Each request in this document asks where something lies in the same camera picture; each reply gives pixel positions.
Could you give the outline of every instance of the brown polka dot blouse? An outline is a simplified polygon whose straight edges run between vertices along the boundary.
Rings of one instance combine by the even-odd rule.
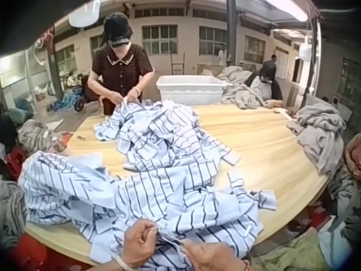
[[[119,59],[109,45],[105,45],[96,52],[91,68],[103,78],[103,86],[109,90],[119,92],[125,97],[139,82],[139,76],[153,71],[146,51],[137,44],[131,44],[128,53]],[[111,115],[115,105],[104,99],[104,114]]]

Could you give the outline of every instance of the blue striped shirt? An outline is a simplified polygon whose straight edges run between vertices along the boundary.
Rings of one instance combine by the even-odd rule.
[[[124,118],[116,133],[109,133],[109,123],[114,121],[110,118],[101,134],[120,138],[118,150],[128,158],[124,167],[138,173],[119,181],[107,174],[101,155],[65,158],[39,151],[26,160],[19,178],[26,192],[28,220],[41,224],[72,221],[92,243],[90,258],[99,263],[121,251],[125,230],[139,218],[155,221],[161,233],[179,239],[226,242],[236,256],[244,257],[263,228],[259,208],[276,206],[273,192],[247,192],[237,171],[228,173],[227,189],[215,191],[221,159],[235,164],[237,154],[207,135],[187,107],[155,105],[143,109],[146,113],[141,115],[138,105],[131,106],[116,109],[123,110],[118,118]],[[179,112],[173,115],[176,108]],[[138,127],[139,121],[144,125]],[[149,147],[147,140],[158,147]],[[142,270],[189,267],[184,254],[159,240]]]

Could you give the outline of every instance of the wooden table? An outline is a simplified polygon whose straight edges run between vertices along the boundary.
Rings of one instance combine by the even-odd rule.
[[[242,156],[236,167],[244,176],[245,187],[271,189],[276,194],[277,210],[261,210],[260,220],[265,229],[257,242],[295,218],[324,187],[326,177],[318,176],[282,115],[264,108],[242,111],[234,105],[199,106],[195,111],[208,133]],[[104,165],[112,174],[127,176],[130,172],[122,168],[125,156],[116,151],[116,143],[95,139],[93,126],[102,119],[101,116],[86,119],[69,141],[69,152],[71,155],[102,152]],[[228,185],[226,172],[231,168],[226,163],[221,164],[215,182],[217,188]],[[70,223],[58,226],[28,223],[27,233],[57,252],[94,264],[88,256],[90,244]]]

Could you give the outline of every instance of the white plastic bin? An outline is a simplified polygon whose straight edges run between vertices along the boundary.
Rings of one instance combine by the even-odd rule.
[[[163,75],[157,81],[162,100],[187,106],[218,103],[227,86],[228,83],[206,75]]]

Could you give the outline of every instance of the green fabric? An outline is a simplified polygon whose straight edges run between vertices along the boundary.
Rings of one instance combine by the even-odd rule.
[[[33,113],[19,108],[11,108],[5,114],[11,118],[15,125],[23,125],[33,116]]]
[[[314,228],[309,228],[289,243],[251,260],[256,270],[331,270],[323,257]]]

